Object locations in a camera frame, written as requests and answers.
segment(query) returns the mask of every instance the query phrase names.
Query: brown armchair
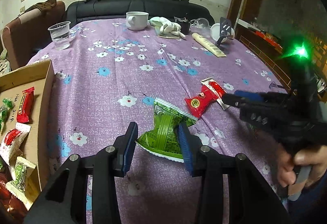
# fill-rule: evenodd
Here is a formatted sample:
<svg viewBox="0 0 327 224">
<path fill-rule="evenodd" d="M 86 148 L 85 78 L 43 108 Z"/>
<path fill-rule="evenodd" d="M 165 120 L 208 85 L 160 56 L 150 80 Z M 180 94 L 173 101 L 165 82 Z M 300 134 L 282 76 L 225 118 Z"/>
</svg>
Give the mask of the brown armchair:
<svg viewBox="0 0 327 224">
<path fill-rule="evenodd" d="M 7 24 L 2 31 L 2 42 L 7 49 L 7 60 L 12 70 L 25 66 L 33 52 L 51 42 L 48 27 L 59 23 L 65 13 L 65 4 L 58 1 L 46 12 L 33 9 Z"/>
</svg>

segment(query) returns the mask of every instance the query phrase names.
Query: yellow circular logo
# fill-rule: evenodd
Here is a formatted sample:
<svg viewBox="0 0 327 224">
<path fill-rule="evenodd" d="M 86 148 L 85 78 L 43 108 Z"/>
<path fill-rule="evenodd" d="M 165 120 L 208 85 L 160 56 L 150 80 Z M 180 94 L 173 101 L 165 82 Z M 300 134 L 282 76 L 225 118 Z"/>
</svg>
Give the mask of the yellow circular logo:
<svg viewBox="0 0 327 224">
<path fill-rule="evenodd" d="M 198 99 L 192 99 L 192 100 L 191 100 L 191 106 L 192 106 L 193 108 L 197 108 L 197 107 L 199 107 L 199 106 L 200 106 L 200 101 L 199 101 Z"/>
</svg>

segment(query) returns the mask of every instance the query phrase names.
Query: cream tube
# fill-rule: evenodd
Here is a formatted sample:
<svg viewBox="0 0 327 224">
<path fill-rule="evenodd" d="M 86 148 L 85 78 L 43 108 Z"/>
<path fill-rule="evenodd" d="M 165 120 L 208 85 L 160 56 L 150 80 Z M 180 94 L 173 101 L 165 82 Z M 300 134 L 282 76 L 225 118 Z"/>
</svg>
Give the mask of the cream tube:
<svg viewBox="0 0 327 224">
<path fill-rule="evenodd" d="M 225 53 L 223 53 L 215 44 L 208 41 L 205 37 L 202 37 L 198 33 L 193 33 L 192 38 L 217 57 L 226 57 Z"/>
</svg>

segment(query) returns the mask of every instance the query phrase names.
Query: purple floral tablecloth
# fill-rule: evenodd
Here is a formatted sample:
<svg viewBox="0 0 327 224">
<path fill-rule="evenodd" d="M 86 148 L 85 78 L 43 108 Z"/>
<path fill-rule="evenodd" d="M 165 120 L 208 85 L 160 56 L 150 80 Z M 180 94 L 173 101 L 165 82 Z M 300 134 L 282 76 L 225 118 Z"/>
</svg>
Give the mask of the purple floral tablecloth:
<svg viewBox="0 0 327 224">
<path fill-rule="evenodd" d="M 212 76 L 227 92 L 269 91 L 276 77 L 239 41 L 229 44 L 227 57 L 217 58 L 191 35 L 163 39 L 152 27 L 128 30 L 124 19 L 85 21 L 71 33 L 66 50 L 51 43 L 29 62 L 51 59 L 56 73 L 48 117 L 50 170 L 69 157 L 94 155 L 125 134 L 131 121 L 139 135 L 153 128 L 153 101 L 160 97 L 188 112 L 184 98 L 197 95 L 201 79 Z M 239 110 L 212 103 L 190 131 L 219 153 L 245 153 L 272 188 L 274 153 L 271 137 L 254 134 L 239 120 Z M 200 178 L 184 164 L 135 148 L 131 169 L 116 178 L 122 223 L 192 223 Z M 88 187 L 87 219 L 92 222 L 92 185 Z M 224 223 L 228 223 L 228 210 Z"/>
</svg>

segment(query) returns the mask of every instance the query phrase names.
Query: plastic cup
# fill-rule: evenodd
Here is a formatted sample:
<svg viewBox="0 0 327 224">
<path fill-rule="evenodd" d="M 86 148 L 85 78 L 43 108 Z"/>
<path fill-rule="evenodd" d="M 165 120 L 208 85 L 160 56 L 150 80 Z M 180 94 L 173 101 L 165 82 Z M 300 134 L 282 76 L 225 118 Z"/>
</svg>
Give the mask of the plastic cup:
<svg viewBox="0 0 327 224">
<path fill-rule="evenodd" d="M 56 50 L 64 50 L 69 47 L 69 24 L 70 21 L 67 21 L 55 24 L 48 28 L 50 31 L 51 39 L 55 43 Z"/>
</svg>

